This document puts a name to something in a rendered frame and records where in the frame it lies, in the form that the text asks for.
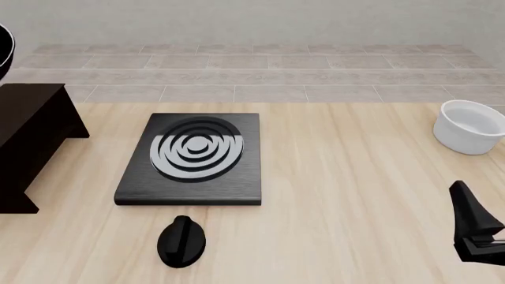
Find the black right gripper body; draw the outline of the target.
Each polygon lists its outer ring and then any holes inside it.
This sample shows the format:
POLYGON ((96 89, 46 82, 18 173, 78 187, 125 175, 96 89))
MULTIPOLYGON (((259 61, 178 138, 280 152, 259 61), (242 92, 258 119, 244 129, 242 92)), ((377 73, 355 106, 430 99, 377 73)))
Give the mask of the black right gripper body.
POLYGON ((462 262, 493 264, 505 267, 505 239, 496 240, 499 231, 454 232, 454 248, 462 262))

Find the white ceramic bowl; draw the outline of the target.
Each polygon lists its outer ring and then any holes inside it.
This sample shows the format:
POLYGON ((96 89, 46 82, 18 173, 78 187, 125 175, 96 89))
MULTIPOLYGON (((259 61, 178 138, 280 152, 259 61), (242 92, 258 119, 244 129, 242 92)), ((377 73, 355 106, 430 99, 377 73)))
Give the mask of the white ceramic bowl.
POLYGON ((446 101, 440 106, 433 135, 452 151, 483 155, 505 137, 505 115, 474 101, 446 101))

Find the round black stove knob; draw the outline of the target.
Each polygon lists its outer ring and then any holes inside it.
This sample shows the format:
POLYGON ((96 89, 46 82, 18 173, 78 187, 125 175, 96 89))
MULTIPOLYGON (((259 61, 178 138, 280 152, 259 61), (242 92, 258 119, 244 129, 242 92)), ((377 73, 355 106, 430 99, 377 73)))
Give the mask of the round black stove knob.
POLYGON ((184 268, 194 264, 203 255, 205 247, 204 230, 186 215, 175 217, 157 241, 160 259, 172 268, 184 268))

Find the flat black stove plate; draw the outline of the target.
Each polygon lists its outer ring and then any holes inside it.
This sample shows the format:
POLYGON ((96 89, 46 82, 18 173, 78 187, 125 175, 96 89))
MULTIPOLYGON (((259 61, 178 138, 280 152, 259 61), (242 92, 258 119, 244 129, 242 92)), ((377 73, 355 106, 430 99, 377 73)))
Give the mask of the flat black stove plate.
POLYGON ((257 113, 154 113, 116 205, 260 205, 257 113))

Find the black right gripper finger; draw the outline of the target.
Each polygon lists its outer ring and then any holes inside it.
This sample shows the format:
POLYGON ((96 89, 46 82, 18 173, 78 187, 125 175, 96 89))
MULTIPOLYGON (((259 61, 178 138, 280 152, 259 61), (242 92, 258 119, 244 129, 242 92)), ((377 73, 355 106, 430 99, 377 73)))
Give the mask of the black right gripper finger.
POLYGON ((454 209, 454 242, 466 239, 479 245, 505 244, 505 240, 494 238, 505 224, 481 205, 464 181, 455 181, 449 192, 454 209))

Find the dark wooden cabinet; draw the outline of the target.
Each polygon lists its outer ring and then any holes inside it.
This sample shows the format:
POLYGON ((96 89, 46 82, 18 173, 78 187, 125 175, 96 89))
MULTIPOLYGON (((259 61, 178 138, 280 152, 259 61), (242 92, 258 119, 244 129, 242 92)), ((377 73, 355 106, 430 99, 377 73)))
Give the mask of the dark wooden cabinet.
POLYGON ((25 191, 66 139, 90 137, 64 84, 0 87, 0 214, 35 214, 25 191))

